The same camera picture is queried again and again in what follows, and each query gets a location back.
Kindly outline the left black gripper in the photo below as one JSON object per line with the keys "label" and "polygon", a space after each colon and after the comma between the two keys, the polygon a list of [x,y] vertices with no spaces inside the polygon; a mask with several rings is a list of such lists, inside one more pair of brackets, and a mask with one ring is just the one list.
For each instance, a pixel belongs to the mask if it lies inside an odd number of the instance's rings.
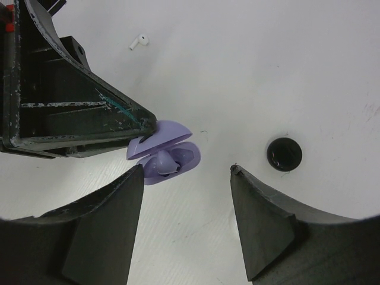
{"label": "left black gripper", "polygon": [[1,74],[17,59],[64,58],[64,45],[52,17],[64,1],[14,1],[1,3]]}

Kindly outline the purple earbud charging case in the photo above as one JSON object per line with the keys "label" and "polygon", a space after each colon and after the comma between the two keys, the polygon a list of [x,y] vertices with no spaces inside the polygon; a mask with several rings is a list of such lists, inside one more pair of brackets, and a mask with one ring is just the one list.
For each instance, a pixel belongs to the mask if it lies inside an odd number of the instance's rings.
{"label": "purple earbud charging case", "polygon": [[168,120],[157,121],[156,131],[148,138],[130,141],[127,160],[138,160],[144,170],[144,183],[154,185],[184,174],[201,161],[197,145],[188,141],[192,132],[184,125]]}

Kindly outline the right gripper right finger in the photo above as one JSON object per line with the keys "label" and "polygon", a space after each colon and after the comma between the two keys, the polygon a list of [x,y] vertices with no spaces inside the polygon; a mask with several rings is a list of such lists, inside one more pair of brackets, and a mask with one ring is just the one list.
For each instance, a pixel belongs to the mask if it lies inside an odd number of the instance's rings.
{"label": "right gripper right finger", "polygon": [[378,284],[379,217],[318,210],[239,165],[230,187],[247,279],[252,284]]}

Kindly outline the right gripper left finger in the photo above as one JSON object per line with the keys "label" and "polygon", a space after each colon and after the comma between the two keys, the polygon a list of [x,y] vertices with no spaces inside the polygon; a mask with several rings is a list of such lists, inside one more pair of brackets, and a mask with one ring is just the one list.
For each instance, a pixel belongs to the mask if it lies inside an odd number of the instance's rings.
{"label": "right gripper left finger", "polygon": [[134,166],[40,217],[1,220],[1,283],[126,284],[143,193]]}

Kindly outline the purple earbud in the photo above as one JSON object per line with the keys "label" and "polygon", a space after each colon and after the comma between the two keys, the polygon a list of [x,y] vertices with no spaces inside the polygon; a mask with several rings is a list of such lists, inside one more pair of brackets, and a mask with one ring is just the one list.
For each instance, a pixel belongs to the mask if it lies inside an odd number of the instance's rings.
{"label": "purple earbud", "polygon": [[170,175],[176,173],[181,168],[180,164],[174,161],[173,157],[166,150],[157,153],[156,161],[157,173],[160,175]]}

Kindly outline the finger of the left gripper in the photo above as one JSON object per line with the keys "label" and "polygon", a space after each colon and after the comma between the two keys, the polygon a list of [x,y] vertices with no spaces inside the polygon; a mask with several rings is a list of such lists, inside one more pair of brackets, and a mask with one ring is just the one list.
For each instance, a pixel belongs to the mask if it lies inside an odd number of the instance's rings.
{"label": "finger of the left gripper", "polygon": [[156,130],[156,117],[101,79],[92,79],[83,47],[62,43],[75,68],[49,45],[23,49],[1,38],[1,151],[45,159],[88,157],[126,147]]}

